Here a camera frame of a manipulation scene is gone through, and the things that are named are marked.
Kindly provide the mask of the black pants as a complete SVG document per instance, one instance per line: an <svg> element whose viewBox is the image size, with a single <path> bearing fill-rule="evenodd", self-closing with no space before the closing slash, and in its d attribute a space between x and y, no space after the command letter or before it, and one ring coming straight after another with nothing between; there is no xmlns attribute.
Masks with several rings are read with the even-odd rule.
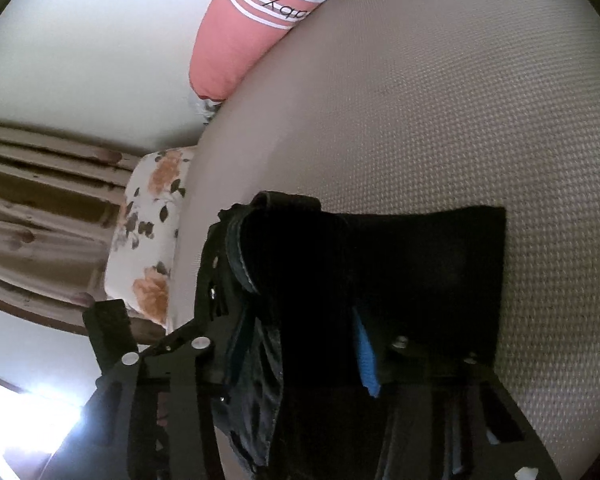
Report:
<svg viewBox="0 0 600 480"><path fill-rule="evenodd" d="M335 214L263 192L208 229L195 310L228 315L216 422L255 479L369 479L386 394L495 359L506 211ZM380 393L363 387L356 317Z"/></svg>

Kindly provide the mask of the floral white pillow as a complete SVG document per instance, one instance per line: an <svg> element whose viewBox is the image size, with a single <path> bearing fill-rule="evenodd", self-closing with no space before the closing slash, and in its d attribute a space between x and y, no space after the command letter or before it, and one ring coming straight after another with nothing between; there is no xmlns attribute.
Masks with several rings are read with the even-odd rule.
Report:
<svg viewBox="0 0 600 480"><path fill-rule="evenodd" d="M104 289L111 299L168 326L170 281L186 178L196 148L170 148L140 159L124 190Z"/></svg>

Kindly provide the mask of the wooden headboard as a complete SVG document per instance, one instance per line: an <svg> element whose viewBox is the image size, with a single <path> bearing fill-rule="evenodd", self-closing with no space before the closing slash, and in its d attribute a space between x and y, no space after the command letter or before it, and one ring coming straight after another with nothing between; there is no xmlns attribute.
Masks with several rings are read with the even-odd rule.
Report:
<svg viewBox="0 0 600 480"><path fill-rule="evenodd" d="M82 335L134 155L0 126L0 311Z"/></svg>

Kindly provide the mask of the long pink striped pillow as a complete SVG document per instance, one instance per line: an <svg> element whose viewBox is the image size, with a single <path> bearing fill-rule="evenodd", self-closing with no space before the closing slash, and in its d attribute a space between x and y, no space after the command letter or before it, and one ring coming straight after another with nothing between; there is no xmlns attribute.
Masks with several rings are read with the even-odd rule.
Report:
<svg viewBox="0 0 600 480"><path fill-rule="evenodd" d="M211 0L188 71L205 124L265 53L325 1Z"/></svg>

